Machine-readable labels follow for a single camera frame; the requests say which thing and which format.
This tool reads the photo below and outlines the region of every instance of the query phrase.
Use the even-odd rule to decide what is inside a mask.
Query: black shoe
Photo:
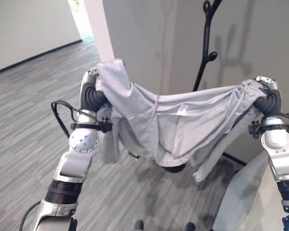
[[[188,222],[188,224],[185,226],[185,231],[194,231],[195,225],[192,222]]]
[[[138,220],[134,225],[135,230],[144,230],[144,222],[142,220]]]

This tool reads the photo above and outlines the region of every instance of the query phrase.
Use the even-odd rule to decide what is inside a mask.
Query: gray shirt
[[[100,137],[100,151],[118,160],[128,150],[152,157],[163,167],[191,160],[196,181],[207,176],[226,147],[260,115],[252,104],[265,96],[254,80],[156,95],[131,83],[121,60],[99,63],[97,68],[100,88],[110,102],[99,114],[108,114],[113,123],[112,134]]]

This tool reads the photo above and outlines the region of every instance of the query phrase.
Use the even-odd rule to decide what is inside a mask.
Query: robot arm
[[[261,143],[269,155],[269,166],[281,193],[284,211],[289,213],[289,125],[280,119],[289,115],[281,113],[281,97],[275,80],[266,77],[256,80],[268,87],[268,97],[254,103],[264,117],[261,124],[250,126],[250,133],[254,136],[263,133]],[[289,216],[283,218],[283,223],[284,230],[289,231]]]
[[[87,71],[83,77],[80,90],[80,110],[74,131],[69,135],[65,126],[63,130],[69,136],[69,149],[65,152],[53,175],[45,199],[41,200],[32,231],[75,231],[77,220],[72,216],[76,212],[78,196],[87,177],[92,157],[98,145],[97,130],[111,130],[108,121],[98,121],[97,111],[106,103],[101,91],[95,90],[96,69]],[[62,125],[58,114],[55,114]]]

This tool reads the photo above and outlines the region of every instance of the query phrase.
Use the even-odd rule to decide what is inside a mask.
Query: gray cloth
[[[265,96],[259,89],[263,86],[254,80],[238,86],[159,96],[131,83],[121,60],[99,63],[97,68],[101,90],[111,103],[113,123],[112,135],[103,136],[109,140],[101,142],[113,145],[101,146],[100,150],[118,159],[121,142],[130,152],[153,157],[163,167],[191,159],[196,181],[206,177],[225,148],[242,133],[242,127],[246,131],[259,116],[252,103]]]

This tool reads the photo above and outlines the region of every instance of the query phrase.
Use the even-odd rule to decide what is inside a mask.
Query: black strap
[[[71,129],[75,130],[77,128],[95,129],[97,131],[102,131],[103,133],[106,133],[108,131],[112,131],[112,123],[101,121],[99,123],[99,125],[95,125],[95,124],[80,124],[80,123],[71,124]]]

